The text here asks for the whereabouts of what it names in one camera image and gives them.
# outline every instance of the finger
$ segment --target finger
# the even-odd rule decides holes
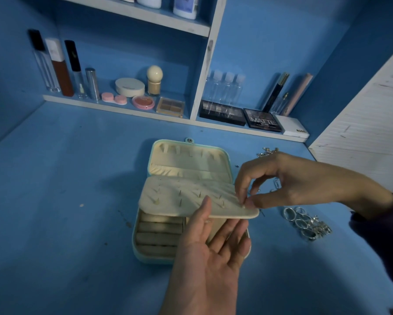
[[[272,175],[263,175],[260,178],[255,179],[255,181],[252,183],[252,188],[250,189],[250,195],[253,196],[259,192],[260,186],[268,179],[273,178],[274,176]]]
[[[240,267],[245,260],[246,255],[249,254],[250,247],[252,246],[251,239],[243,237],[237,246],[237,249],[231,254],[230,261],[228,261],[229,267],[234,273],[239,275]]]
[[[277,156],[273,154],[242,165],[234,185],[236,196],[241,204],[244,203],[247,197],[247,191],[252,179],[261,178],[263,175],[273,177],[277,175],[278,165],[276,159]]]
[[[182,241],[185,243],[199,242],[201,240],[202,231],[204,230],[205,221],[211,214],[211,199],[205,196],[199,209],[197,209],[186,225],[182,235]]]
[[[210,236],[212,230],[212,220],[206,220],[204,224],[204,229],[202,230],[202,235],[201,235],[201,242],[205,243],[207,242],[208,237]]]
[[[272,207],[279,207],[285,205],[296,205],[291,203],[288,199],[288,192],[285,188],[267,194],[256,194],[246,199],[244,205],[248,209],[259,208],[267,209]]]
[[[240,219],[227,219],[212,238],[209,248],[214,252],[219,253],[239,221]]]
[[[231,233],[228,240],[225,242],[221,248],[219,254],[228,262],[231,257],[231,253],[237,249],[240,239],[248,228],[249,222],[247,220],[240,220]]]

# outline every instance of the dark sleeve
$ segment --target dark sleeve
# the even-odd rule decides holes
[[[358,213],[354,213],[350,226],[380,256],[393,281],[393,208],[384,215],[369,221]]]

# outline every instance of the blue table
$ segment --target blue table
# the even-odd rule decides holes
[[[185,137],[224,148],[235,176],[262,147],[312,159],[302,143],[47,102],[0,143],[0,314],[156,314],[171,267],[135,258],[131,226],[153,142]],[[279,208],[250,221],[238,314],[386,314],[393,284],[350,212],[305,208],[334,233],[308,243]]]

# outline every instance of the black cap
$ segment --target black cap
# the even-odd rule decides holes
[[[68,58],[70,59],[71,69],[73,72],[81,72],[82,68],[80,66],[80,61],[78,60],[76,44],[74,41],[65,40],[64,41],[67,48]]]
[[[40,35],[40,32],[38,30],[31,29],[31,30],[27,30],[27,33],[29,34],[33,48],[37,51],[45,52],[46,51],[45,44],[43,44],[42,36]]]

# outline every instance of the hand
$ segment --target hand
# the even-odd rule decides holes
[[[257,194],[267,180],[278,177],[281,189]],[[247,191],[252,181],[251,197]],[[315,205],[340,202],[372,219],[393,207],[393,194],[354,171],[294,157],[282,152],[244,163],[235,182],[236,195],[247,207]]]
[[[210,244],[211,199],[206,196],[179,241],[160,315],[235,314],[237,282],[251,241],[247,220],[229,219]]]

